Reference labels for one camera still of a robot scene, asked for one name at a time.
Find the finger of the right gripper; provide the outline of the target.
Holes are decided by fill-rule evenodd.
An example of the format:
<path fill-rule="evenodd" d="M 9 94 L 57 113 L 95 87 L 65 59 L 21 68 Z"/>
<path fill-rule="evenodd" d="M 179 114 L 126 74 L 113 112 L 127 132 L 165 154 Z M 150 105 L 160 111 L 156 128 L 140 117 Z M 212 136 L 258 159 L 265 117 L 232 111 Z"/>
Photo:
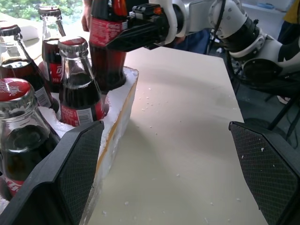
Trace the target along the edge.
<path fill-rule="evenodd" d="M 130 24 L 116 38 L 106 44 L 109 50 L 130 52 L 141 47 L 151 48 L 162 41 L 162 26 L 155 22 Z"/>

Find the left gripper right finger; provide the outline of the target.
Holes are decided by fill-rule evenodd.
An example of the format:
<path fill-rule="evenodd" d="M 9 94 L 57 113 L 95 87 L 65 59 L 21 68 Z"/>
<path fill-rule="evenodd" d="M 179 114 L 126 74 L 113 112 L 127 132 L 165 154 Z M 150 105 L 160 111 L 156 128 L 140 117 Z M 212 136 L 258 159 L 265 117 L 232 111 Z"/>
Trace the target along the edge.
<path fill-rule="evenodd" d="M 268 225 L 300 225 L 300 151 L 279 134 L 229 124 L 245 182 Z"/>

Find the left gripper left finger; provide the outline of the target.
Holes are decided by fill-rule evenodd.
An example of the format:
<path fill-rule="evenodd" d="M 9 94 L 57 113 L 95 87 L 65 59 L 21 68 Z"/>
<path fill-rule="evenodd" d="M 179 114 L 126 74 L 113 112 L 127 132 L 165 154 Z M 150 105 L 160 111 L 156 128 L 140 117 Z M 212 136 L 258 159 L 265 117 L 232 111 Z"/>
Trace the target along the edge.
<path fill-rule="evenodd" d="M 95 121 L 67 131 L 0 214 L 0 225 L 79 225 L 104 128 Z"/>

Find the glass cola bottle red label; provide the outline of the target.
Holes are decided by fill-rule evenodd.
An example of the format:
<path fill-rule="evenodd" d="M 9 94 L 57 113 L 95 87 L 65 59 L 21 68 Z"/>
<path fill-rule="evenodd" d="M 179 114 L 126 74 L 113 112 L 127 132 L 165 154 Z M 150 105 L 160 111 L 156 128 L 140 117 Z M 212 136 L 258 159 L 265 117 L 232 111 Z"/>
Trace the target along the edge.
<path fill-rule="evenodd" d="M 92 71 L 102 93 L 122 86 L 126 53 L 107 48 L 128 27 L 126 0 L 93 0 L 90 20 Z"/>

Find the glass cola bottle red cap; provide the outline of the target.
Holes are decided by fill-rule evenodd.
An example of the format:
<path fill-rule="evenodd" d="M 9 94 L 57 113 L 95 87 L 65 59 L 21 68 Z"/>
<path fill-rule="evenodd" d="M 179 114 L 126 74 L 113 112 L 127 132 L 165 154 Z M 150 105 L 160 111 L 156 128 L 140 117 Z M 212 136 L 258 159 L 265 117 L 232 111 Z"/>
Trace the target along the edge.
<path fill-rule="evenodd" d="M 0 172 L 12 196 L 59 141 L 32 85 L 20 78 L 0 79 Z"/>
<path fill-rule="evenodd" d="M 18 25 L 0 21 L 0 78 L 21 78 L 34 88 L 39 106 L 53 109 L 59 104 L 51 95 L 42 71 L 29 56 Z"/>
<path fill-rule="evenodd" d="M 58 40 L 58 48 L 62 59 L 61 122 L 77 127 L 102 120 L 105 104 L 88 59 L 87 41 L 80 36 L 64 36 Z"/>

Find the white foam crate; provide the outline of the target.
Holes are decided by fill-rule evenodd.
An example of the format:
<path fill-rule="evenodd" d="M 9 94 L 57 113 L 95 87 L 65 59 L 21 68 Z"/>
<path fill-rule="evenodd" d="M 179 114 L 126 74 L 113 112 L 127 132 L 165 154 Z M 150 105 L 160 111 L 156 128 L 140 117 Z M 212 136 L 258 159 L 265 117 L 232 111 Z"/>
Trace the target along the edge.
<path fill-rule="evenodd" d="M 109 110 L 108 114 L 102 119 L 105 128 L 101 136 L 96 173 L 79 225 L 87 225 L 90 220 L 102 192 L 103 178 L 108 174 L 111 168 L 114 157 L 118 151 L 119 141 L 129 122 L 139 72 L 129 67 L 126 67 L 124 72 L 127 79 L 125 84 L 108 92 L 106 96 Z M 61 139 L 67 131 L 75 128 L 71 125 L 59 122 L 52 109 L 40 107 L 40 111 Z M 5 184 L 4 177 L 0 176 L 0 214 L 12 199 L 8 198 L 8 188 Z"/>

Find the glass cola bottle silver cap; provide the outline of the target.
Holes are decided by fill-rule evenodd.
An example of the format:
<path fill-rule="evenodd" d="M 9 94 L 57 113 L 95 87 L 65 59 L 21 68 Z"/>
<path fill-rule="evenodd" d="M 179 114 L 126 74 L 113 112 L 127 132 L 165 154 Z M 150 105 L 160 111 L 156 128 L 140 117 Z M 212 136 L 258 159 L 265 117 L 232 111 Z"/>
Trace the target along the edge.
<path fill-rule="evenodd" d="M 58 93 L 62 77 L 62 59 L 58 41 L 66 35 L 62 25 L 61 10 L 56 6 L 42 6 L 38 9 L 38 13 L 43 22 L 42 59 L 44 76 L 51 92 Z"/>

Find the bystander bare hand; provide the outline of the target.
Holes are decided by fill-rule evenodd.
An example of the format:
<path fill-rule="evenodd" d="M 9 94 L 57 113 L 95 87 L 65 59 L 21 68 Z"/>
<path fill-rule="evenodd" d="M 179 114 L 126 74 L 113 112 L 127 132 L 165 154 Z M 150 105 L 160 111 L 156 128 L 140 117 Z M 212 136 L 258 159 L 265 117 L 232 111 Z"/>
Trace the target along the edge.
<path fill-rule="evenodd" d="M 84 31 L 90 31 L 91 5 L 93 0 L 82 0 L 82 28 Z"/>

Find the bystander in blue clothes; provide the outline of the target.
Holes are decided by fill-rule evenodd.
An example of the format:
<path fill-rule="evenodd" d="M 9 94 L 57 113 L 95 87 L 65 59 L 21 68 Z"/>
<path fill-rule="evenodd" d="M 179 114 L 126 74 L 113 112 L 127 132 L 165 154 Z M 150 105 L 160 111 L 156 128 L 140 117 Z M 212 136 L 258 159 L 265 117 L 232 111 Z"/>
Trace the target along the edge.
<path fill-rule="evenodd" d="M 210 42 L 210 30 L 204 29 L 191 35 L 180 37 L 175 40 L 174 49 L 206 54 Z"/>

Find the black stand leg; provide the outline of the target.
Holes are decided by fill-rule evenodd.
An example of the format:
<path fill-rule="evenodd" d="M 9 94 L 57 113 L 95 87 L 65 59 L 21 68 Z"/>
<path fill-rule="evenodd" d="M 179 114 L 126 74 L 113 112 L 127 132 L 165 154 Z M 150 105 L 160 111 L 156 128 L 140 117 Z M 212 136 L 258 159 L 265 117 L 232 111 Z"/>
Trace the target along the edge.
<path fill-rule="evenodd" d="M 278 113 L 276 118 L 270 123 L 268 126 L 268 130 L 273 130 L 277 124 L 282 120 L 284 115 L 288 112 L 288 110 L 294 105 L 294 103 L 300 99 L 300 92 L 298 92 L 294 97 L 292 97 L 289 102 L 284 106 L 284 108 Z"/>

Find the bystander in yellow shirt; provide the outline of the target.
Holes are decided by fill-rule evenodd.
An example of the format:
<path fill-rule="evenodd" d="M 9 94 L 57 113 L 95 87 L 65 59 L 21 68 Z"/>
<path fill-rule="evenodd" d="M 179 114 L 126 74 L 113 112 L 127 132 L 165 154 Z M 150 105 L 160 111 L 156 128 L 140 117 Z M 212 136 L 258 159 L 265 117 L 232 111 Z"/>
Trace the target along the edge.
<path fill-rule="evenodd" d="M 300 0 L 295 0 L 284 16 L 278 42 L 283 45 L 291 44 L 300 36 Z"/>

